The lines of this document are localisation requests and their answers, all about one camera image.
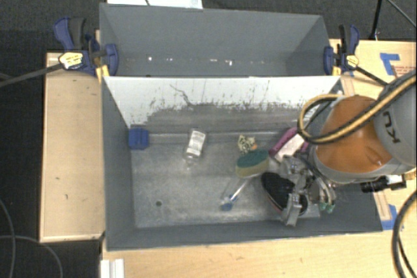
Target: clear vial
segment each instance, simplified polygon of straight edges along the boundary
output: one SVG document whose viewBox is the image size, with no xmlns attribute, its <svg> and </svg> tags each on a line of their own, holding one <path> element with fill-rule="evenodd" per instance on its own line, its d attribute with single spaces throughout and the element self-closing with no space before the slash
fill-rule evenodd
<svg viewBox="0 0 417 278">
<path fill-rule="evenodd" d="M 220 209 L 222 211 L 230 211 L 233 205 L 239 199 L 244 188 L 252 181 L 252 178 L 232 179 L 220 199 Z"/>
</svg>

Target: blue tape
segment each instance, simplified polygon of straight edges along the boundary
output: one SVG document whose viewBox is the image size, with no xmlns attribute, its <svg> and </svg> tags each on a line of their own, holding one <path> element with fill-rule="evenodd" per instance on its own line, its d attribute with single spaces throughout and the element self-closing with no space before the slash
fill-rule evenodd
<svg viewBox="0 0 417 278">
<path fill-rule="evenodd" d="M 389 204 L 388 207 L 390 208 L 391 212 L 391 220 L 381 221 L 383 230 L 392 230 L 394 228 L 395 219 L 397 218 L 397 209 L 395 208 L 395 206 Z"/>
<path fill-rule="evenodd" d="M 393 76 L 394 73 L 392 72 L 390 61 L 399 61 L 399 55 L 396 53 L 380 53 L 379 55 L 382 62 L 384 63 L 386 73 L 390 76 Z"/>
</svg>

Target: bin floor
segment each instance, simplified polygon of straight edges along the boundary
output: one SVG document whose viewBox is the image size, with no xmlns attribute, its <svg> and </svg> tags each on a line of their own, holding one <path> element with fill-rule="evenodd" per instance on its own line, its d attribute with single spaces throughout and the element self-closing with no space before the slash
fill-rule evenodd
<svg viewBox="0 0 417 278">
<path fill-rule="evenodd" d="M 238 180 L 240 133 L 208 133 L 203 156 L 188 164 L 183 158 L 188 134 L 150 136 L 150 146 L 132 151 L 132 182 L 137 228 L 277 220 L 266 201 L 260 177 L 254 178 L 228 212 L 220 210 L 230 182 Z M 245 133 L 269 149 L 279 133 Z"/>
</svg>

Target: blue clamp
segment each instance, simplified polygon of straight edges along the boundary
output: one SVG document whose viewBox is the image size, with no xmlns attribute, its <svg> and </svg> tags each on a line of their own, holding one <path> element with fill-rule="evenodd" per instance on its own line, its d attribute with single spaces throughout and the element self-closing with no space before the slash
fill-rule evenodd
<svg viewBox="0 0 417 278">
<path fill-rule="evenodd" d="M 128 142 L 131 150 L 144 150 L 149 146 L 149 131 L 138 127 L 130 128 Z"/>
<path fill-rule="evenodd" d="M 338 44 L 338 52 L 335 53 L 331 46 L 324 49 L 323 68 L 328 76 L 333 73 L 334 67 L 339 68 L 340 72 L 344 73 L 355 70 L 357 66 L 357 63 L 352 62 L 352 56 L 354 56 L 356 47 L 359 45 L 359 30 L 351 25 L 350 31 L 347 32 L 345 26 L 340 25 L 339 31 L 341 43 Z"/>
<path fill-rule="evenodd" d="M 65 53 L 76 51 L 77 54 L 82 55 L 81 65 L 64 66 L 64 68 L 95 76 L 97 65 L 94 59 L 100 57 L 101 63 L 107 64 L 109 74 L 114 76 L 119 67 L 119 54 L 116 45 L 106 44 L 104 49 L 100 50 L 100 44 L 94 37 L 83 34 L 84 23 L 84 18 L 63 17 L 53 25 L 55 38 L 63 45 Z"/>
</svg>

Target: white sticker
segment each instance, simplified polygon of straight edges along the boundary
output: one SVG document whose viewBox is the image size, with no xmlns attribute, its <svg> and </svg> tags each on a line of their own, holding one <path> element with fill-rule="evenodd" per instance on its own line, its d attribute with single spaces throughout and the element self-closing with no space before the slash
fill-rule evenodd
<svg viewBox="0 0 417 278">
<path fill-rule="evenodd" d="M 58 60 L 65 70 L 76 70 L 83 66 L 83 54 L 80 52 L 66 52 Z"/>
<path fill-rule="evenodd" d="M 195 156 L 200 156 L 201 151 L 203 150 L 205 139 L 205 133 L 193 130 L 191 133 L 190 141 L 188 142 L 188 148 L 186 152 Z"/>
</svg>

